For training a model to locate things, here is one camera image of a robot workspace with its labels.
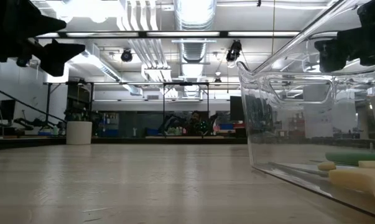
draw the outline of wooden floor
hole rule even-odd
[[[247,146],[0,151],[0,224],[375,223],[250,168]]]

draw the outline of white ceiling pipe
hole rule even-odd
[[[120,30],[131,31],[132,27],[129,25],[127,0],[119,0],[119,3],[121,5],[120,7],[121,17],[117,18],[117,26],[119,27]],[[139,45],[137,40],[128,40],[128,42],[129,42],[129,45],[135,50],[140,61],[142,61],[146,65],[147,68],[151,67],[152,65],[148,62],[148,58],[144,57],[143,55],[144,52],[141,52],[141,49],[137,47]]]
[[[134,30],[140,30],[139,25],[137,24],[137,0],[130,0],[131,2],[131,25]],[[150,49],[147,47],[145,40],[136,40],[136,47],[143,53],[143,57],[147,59],[150,64],[150,68],[156,68],[157,64],[155,63],[154,58],[150,52]]]
[[[146,67],[142,64],[142,69],[141,69],[140,74],[142,75],[142,77],[144,78],[145,81],[148,81],[149,79],[148,79],[146,73],[144,72],[144,69],[145,69],[145,68],[146,68]]]
[[[140,25],[143,30],[150,30],[147,25],[147,7],[146,0],[140,0]]]
[[[158,30],[157,26],[157,5],[155,0],[150,1],[150,26],[152,30]],[[153,40],[153,46],[159,52],[159,60],[162,62],[163,68],[168,68],[167,58],[165,57],[164,51],[162,50],[162,44],[160,39]]]
[[[147,5],[146,5],[146,0],[140,0],[140,6],[141,6],[141,16],[140,16],[140,23],[141,23],[141,26],[144,30],[150,30],[149,29],[149,26],[147,25]],[[148,40],[148,45],[150,45],[154,51],[154,54],[155,54],[155,57],[157,57],[157,61],[158,61],[158,66],[156,67],[160,67],[160,68],[163,68],[163,63],[162,63],[162,60],[160,58],[160,55],[159,55],[159,51],[157,49],[157,46],[154,44],[154,41],[153,40]],[[155,64],[155,60],[154,58],[152,57],[151,53],[149,53],[149,58],[153,61],[153,63]]]

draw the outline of cable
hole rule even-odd
[[[227,50],[223,53],[223,57],[222,57],[222,60],[220,60],[220,63],[219,63],[219,65],[218,65],[218,68],[216,69],[216,71],[215,71],[215,73],[216,72],[219,72],[219,68],[220,68],[220,65],[222,64],[222,62],[223,62],[223,59],[225,59],[225,57],[226,57],[226,54],[227,54]]]
[[[226,62],[227,63],[227,93],[229,93],[229,62]]]
[[[274,54],[274,32],[275,32],[275,0],[273,0],[273,40],[272,40],[272,54]]]
[[[244,52],[243,52],[242,49],[241,49],[241,53],[243,54],[243,57],[244,57],[244,60],[245,60],[245,64],[247,65],[248,70],[250,70],[250,69],[249,69],[248,62],[247,62],[247,59],[245,58],[245,55],[244,55]]]

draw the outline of person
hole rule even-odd
[[[198,111],[193,111],[192,117],[187,124],[186,130],[188,135],[202,135],[202,131],[200,128],[201,123],[201,115]]]

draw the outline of fluorescent light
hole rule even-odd
[[[257,2],[218,2],[216,6],[219,7],[250,7],[257,6]],[[263,7],[276,7],[279,9],[296,9],[296,10],[321,10],[328,9],[329,6],[287,6],[287,5],[274,5],[274,4],[261,4]]]
[[[140,99],[140,100],[119,100],[122,102],[139,102],[139,101],[145,101],[145,99]]]
[[[118,100],[94,100],[95,102],[115,102]]]
[[[336,37],[338,35],[338,32],[320,32],[317,34],[312,34],[309,38],[314,39],[314,38],[321,38],[321,37]]]
[[[87,33],[87,32],[70,32],[67,33],[67,36],[69,37],[86,37],[86,36],[91,36],[94,35],[95,33]]]
[[[47,34],[42,34],[38,35],[37,38],[58,38],[60,37],[58,33],[47,33]]]
[[[113,38],[113,37],[138,37],[139,33],[137,32],[95,32],[91,35],[88,34],[83,37],[101,37],[101,38]]]
[[[197,31],[180,31],[180,32],[148,32],[148,37],[218,37],[219,32],[197,32]]]
[[[163,85],[163,83],[161,82],[143,82],[143,83],[134,83],[134,82],[130,82],[130,83],[127,83],[128,85]]]
[[[296,31],[253,31],[253,32],[229,32],[229,37],[295,37],[299,32]]]
[[[119,85],[119,83],[118,82],[112,82],[112,83],[98,82],[98,83],[95,83],[95,85]]]
[[[239,83],[224,83],[224,82],[222,82],[222,83],[209,83],[210,85],[237,85],[237,86],[239,86]]]
[[[189,43],[192,43],[192,44],[195,44],[195,43],[217,43],[217,40],[183,40],[183,39],[180,39],[180,40],[172,40],[172,43],[173,44],[189,44]]]

